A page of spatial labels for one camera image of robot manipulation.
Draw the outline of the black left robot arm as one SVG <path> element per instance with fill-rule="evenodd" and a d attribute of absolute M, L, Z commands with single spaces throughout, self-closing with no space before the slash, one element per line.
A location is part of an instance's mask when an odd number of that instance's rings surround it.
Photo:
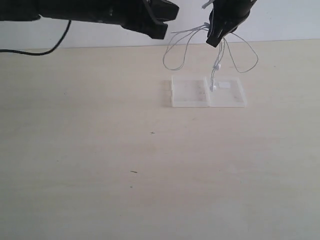
<path fill-rule="evenodd" d="M 0 20 L 31 22 L 51 18 L 119 25 L 162 40 L 167 22 L 176 19 L 179 9 L 168 0 L 2 0 Z"/>

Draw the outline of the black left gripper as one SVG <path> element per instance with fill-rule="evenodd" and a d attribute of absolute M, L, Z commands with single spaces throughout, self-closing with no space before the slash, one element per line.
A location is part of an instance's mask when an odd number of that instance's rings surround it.
<path fill-rule="evenodd" d="M 150 18 L 145 0 L 40 0 L 42 17 L 120 25 L 122 28 L 163 40 L 168 25 Z"/>

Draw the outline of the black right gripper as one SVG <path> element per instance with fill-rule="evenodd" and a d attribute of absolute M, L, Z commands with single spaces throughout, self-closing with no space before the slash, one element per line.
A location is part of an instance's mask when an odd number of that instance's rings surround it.
<path fill-rule="evenodd" d="M 222 39 L 233 33 L 250 15 L 257 0 L 214 0 L 213 20 L 206 43 L 214 48 Z M 147 0 L 150 11 L 148 22 L 162 24 L 177 18 L 180 8 L 169 0 Z"/>

